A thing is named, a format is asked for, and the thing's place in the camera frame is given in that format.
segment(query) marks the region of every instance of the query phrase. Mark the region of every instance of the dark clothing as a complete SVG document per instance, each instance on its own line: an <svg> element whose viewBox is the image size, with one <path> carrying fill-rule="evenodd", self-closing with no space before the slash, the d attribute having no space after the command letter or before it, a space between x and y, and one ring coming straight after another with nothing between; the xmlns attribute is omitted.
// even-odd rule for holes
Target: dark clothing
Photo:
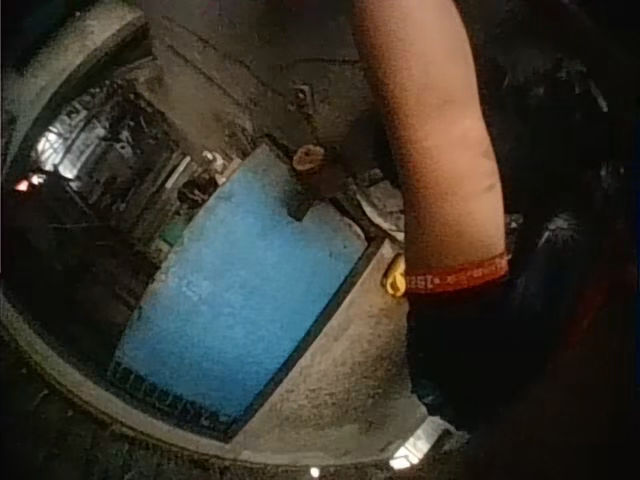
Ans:
<svg viewBox="0 0 640 480"><path fill-rule="evenodd" d="M592 265L589 236L581 232L568 238L543 229L544 241L509 279L408 297L412 388L430 414L473 430L544 370Z"/></svg>

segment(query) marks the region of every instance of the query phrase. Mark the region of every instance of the blue mat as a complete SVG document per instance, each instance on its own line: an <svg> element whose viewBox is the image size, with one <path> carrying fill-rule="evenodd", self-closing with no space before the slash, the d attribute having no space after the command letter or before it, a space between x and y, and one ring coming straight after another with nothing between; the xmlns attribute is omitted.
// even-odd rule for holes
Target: blue mat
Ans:
<svg viewBox="0 0 640 480"><path fill-rule="evenodd" d="M366 247L328 204L291 219L295 189L268 147L251 154L187 228L115 360L221 418L239 416Z"/></svg>

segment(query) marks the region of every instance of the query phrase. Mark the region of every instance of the forearm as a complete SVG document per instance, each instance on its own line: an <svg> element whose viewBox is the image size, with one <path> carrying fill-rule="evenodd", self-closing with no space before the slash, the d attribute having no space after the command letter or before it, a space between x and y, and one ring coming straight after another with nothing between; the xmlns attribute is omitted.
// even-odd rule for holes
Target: forearm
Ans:
<svg viewBox="0 0 640 480"><path fill-rule="evenodd" d="M451 0L355 0L355 31L400 165L408 269L502 253L500 178Z"/></svg>

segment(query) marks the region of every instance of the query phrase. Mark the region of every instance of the orange wristband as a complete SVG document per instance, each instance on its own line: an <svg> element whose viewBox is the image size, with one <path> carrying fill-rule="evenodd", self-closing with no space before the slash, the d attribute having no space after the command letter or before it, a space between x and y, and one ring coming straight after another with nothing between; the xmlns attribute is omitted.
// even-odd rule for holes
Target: orange wristband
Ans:
<svg viewBox="0 0 640 480"><path fill-rule="evenodd" d="M459 267L429 273L407 273L407 293L455 292L498 280L509 271L507 253Z"/></svg>

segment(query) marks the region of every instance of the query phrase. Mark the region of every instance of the red light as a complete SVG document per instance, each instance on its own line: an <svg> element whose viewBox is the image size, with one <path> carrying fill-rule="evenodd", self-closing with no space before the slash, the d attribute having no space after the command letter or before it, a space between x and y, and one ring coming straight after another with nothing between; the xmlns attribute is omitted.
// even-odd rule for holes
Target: red light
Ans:
<svg viewBox="0 0 640 480"><path fill-rule="evenodd" d="M15 189L19 192L26 192L29 190L29 180L20 180Z"/></svg>

